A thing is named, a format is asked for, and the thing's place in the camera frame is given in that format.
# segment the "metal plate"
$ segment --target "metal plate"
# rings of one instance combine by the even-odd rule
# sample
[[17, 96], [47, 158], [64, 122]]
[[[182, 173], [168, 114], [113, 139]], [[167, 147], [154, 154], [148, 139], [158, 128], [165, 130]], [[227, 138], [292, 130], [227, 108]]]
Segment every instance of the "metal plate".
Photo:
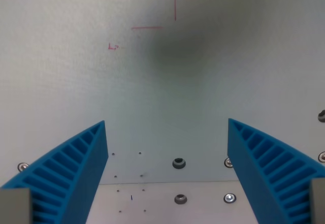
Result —
[[[223, 201], [228, 193], [236, 195], [236, 202]], [[174, 203], [178, 194], [187, 196], [186, 204]], [[231, 181], [100, 185], [87, 224], [106, 223], [257, 224], [257, 221], [240, 183]]]
[[0, 184], [100, 120], [104, 184], [236, 179], [229, 117], [317, 159], [325, 0], [176, 3], [0, 0]]

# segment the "metal surface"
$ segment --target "metal surface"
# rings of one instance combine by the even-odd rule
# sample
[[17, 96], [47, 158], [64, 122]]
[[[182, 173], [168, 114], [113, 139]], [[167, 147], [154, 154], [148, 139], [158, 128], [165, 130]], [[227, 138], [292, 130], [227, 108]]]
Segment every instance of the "metal surface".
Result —
[[322, 163], [325, 163], [325, 151], [319, 154], [318, 160]]
[[236, 195], [234, 194], [226, 194], [224, 197], [223, 197], [223, 200], [227, 203], [227, 204], [232, 204], [236, 201]]
[[325, 178], [315, 178], [310, 182], [309, 202], [311, 223], [322, 224], [325, 220]]
[[27, 163], [19, 163], [17, 168], [20, 172], [24, 171], [28, 167]]
[[227, 168], [233, 168], [233, 164], [230, 161], [229, 157], [227, 159], [225, 159], [223, 163], [224, 163], [225, 167], [227, 167]]
[[[188, 197], [185, 205], [174, 203], [174, 197], [180, 193]], [[225, 193], [234, 193], [237, 201], [225, 203]], [[257, 221], [240, 183], [228, 181], [100, 185], [87, 224], [107, 223], [257, 224]]]
[[0, 223], [34, 223], [29, 188], [0, 189]]
[[230, 117], [317, 160], [325, 0], [176, 1], [0, 0], [0, 184], [102, 119], [101, 183], [237, 179]]

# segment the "screw head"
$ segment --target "screw head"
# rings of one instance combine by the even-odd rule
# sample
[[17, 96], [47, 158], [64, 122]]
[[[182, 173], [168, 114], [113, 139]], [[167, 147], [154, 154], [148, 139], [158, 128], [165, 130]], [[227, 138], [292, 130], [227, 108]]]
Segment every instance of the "screw head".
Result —
[[18, 170], [20, 171], [20, 172], [22, 172], [22, 171], [24, 171], [24, 170], [26, 170], [26, 168], [28, 167], [29, 165], [27, 164], [27, 163], [19, 163], [18, 164]]
[[226, 194], [223, 197], [223, 200], [227, 203], [227, 204], [232, 204], [233, 202], [236, 201], [236, 195], [234, 194]]
[[224, 160], [224, 165], [225, 167], [227, 168], [233, 168], [233, 164], [232, 162], [230, 161], [229, 157], [227, 159]]
[[325, 163], [325, 151], [319, 154], [318, 160], [319, 162]]

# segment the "screw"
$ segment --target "screw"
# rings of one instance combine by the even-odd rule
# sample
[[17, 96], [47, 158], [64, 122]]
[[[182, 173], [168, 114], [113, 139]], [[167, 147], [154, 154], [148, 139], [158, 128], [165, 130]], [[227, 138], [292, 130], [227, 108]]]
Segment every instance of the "screw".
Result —
[[319, 154], [318, 160], [322, 163], [325, 163], [325, 151]]
[[20, 172], [22, 172], [22, 171], [26, 170], [27, 167], [28, 167], [27, 163], [19, 163], [17, 168]]
[[233, 164], [232, 162], [230, 161], [229, 157], [227, 159], [224, 160], [224, 165], [225, 167], [227, 168], [233, 168]]
[[223, 201], [225, 201], [227, 204], [232, 204], [233, 202], [236, 201], [236, 195], [234, 195], [234, 194], [226, 194], [223, 197]]
[[320, 121], [320, 122], [325, 122], [325, 110], [322, 110], [322, 111], [318, 114], [318, 121]]

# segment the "blue ribbed gripper pad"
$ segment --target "blue ribbed gripper pad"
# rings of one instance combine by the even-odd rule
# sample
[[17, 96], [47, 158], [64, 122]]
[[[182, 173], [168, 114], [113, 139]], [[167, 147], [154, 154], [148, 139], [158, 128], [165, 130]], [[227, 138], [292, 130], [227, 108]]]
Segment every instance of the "blue ribbed gripper pad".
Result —
[[85, 224], [107, 159], [101, 121], [42, 156], [2, 188], [30, 189], [34, 224]]
[[311, 222], [309, 184], [312, 178], [325, 177], [320, 163], [233, 119], [228, 156], [259, 224]]

